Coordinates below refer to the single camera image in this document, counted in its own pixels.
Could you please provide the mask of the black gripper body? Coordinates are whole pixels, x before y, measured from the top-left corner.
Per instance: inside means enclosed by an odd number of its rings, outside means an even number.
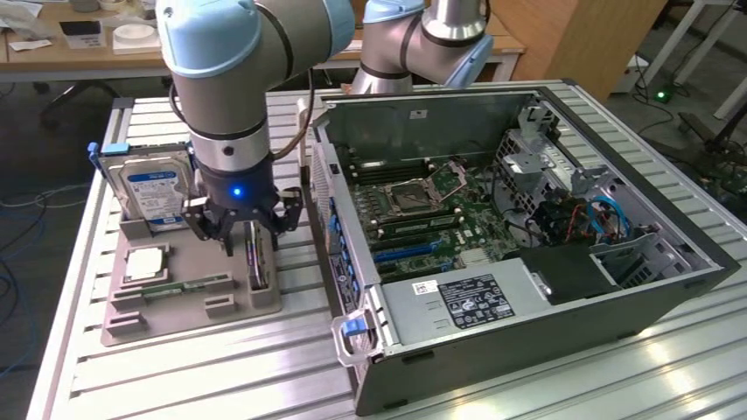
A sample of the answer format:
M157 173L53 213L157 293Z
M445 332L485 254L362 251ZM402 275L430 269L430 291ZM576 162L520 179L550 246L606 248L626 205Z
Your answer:
M242 220L278 221L274 206L278 202L273 181L273 156L268 153L248 169L220 171L197 160L208 210L213 221L224 221L229 212Z

